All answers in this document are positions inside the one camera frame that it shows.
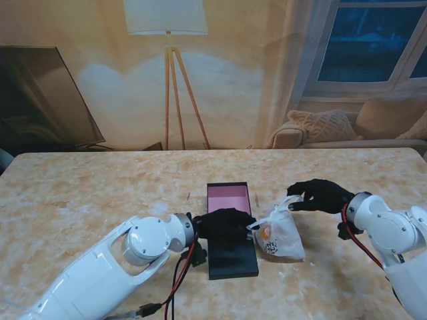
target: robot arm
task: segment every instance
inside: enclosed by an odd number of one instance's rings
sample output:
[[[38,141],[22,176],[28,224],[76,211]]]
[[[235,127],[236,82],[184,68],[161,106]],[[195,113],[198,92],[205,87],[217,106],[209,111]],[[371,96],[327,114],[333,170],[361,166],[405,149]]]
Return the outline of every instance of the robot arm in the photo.
[[[390,209],[384,200],[368,193],[358,193],[346,209],[349,221],[367,230],[382,267],[406,312],[415,320],[427,316],[427,212],[413,206],[409,210]],[[424,248],[410,260],[399,260],[415,249]]]
[[[129,275],[111,254],[123,235],[125,260],[138,266],[151,263],[139,275]],[[170,215],[167,221],[132,217],[70,264],[19,320],[103,319],[166,263],[168,250],[179,252],[193,242],[193,225],[184,214]]]
[[[355,195],[336,183],[321,179],[297,182],[288,188],[288,195],[302,194],[304,201],[292,203],[291,210],[343,211],[343,223],[338,225],[339,237],[349,239],[347,235],[352,234],[351,237],[357,243],[352,229],[358,233],[367,230],[382,260],[378,264],[386,273],[402,306],[415,320],[426,320],[427,212],[420,207],[405,211],[392,210],[377,195]],[[347,235],[342,232],[342,227],[347,229]],[[424,248],[423,252],[407,261],[403,259],[404,253],[418,248]]]

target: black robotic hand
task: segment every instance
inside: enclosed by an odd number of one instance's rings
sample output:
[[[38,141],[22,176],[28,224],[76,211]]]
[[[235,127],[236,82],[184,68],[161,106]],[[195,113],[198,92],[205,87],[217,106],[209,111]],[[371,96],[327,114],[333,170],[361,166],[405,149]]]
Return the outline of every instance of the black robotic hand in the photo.
[[[325,211],[339,213],[354,194],[329,180],[313,179],[297,182],[288,188],[288,195],[302,195],[304,201],[289,206],[292,211]]]
[[[256,219],[246,212],[230,208],[194,217],[193,224],[202,239],[246,239],[246,227],[255,221]]]

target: table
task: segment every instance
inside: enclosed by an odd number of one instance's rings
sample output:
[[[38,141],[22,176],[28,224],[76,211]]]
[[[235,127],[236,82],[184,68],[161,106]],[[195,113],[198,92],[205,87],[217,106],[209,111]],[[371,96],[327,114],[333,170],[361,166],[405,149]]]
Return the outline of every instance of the table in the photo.
[[[427,199],[427,164],[411,149],[20,155],[0,177],[0,318],[19,314],[5,301],[31,305],[128,217],[201,215],[207,183],[247,181],[252,213],[260,218],[289,185],[314,177],[371,191],[396,209]],[[305,262],[259,257],[259,277],[217,281],[208,281],[207,264],[190,269],[176,296],[177,319],[409,319],[381,270],[352,242],[337,238],[337,215],[294,213],[294,220]],[[368,243],[366,233],[360,239]],[[163,301],[177,257],[119,310]]]

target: white plastic bag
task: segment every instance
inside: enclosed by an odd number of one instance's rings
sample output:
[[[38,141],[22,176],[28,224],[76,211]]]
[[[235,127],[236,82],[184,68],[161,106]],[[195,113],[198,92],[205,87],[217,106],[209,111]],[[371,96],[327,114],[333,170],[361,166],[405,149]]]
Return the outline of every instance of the white plastic bag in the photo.
[[[299,195],[286,197],[282,203],[274,206],[267,217],[252,223],[248,229],[260,226],[255,231],[255,238],[266,253],[276,257],[305,259],[306,253],[302,247],[300,234],[288,211],[288,205],[295,202],[294,200],[301,201],[302,198]]]

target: window frame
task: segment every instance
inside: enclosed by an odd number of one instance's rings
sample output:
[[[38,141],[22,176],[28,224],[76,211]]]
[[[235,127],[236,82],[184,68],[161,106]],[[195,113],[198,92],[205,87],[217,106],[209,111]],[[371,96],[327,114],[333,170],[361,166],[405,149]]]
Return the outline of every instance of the window frame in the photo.
[[[334,26],[336,14],[339,8],[368,8],[368,7],[426,7],[421,18],[409,39],[403,53],[401,54],[394,70],[387,81],[382,82],[333,82],[318,81],[320,69],[322,68],[326,49],[328,47],[332,27]],[[363,2],[363,3],[341,3],[340,0],[332,0],[326,17],[326,23],[320,38],[312,68],[304,89],[304,97],[312,97],[314,94],[322,92],[324,95],[330,93],[341,96],[350,93],[355,96],[363,94],[387,92],[393,89],[414,89],[427,85],[426,78],[409,78],[415,68],[424,48],[427,45],[427,1],[411,2]]]

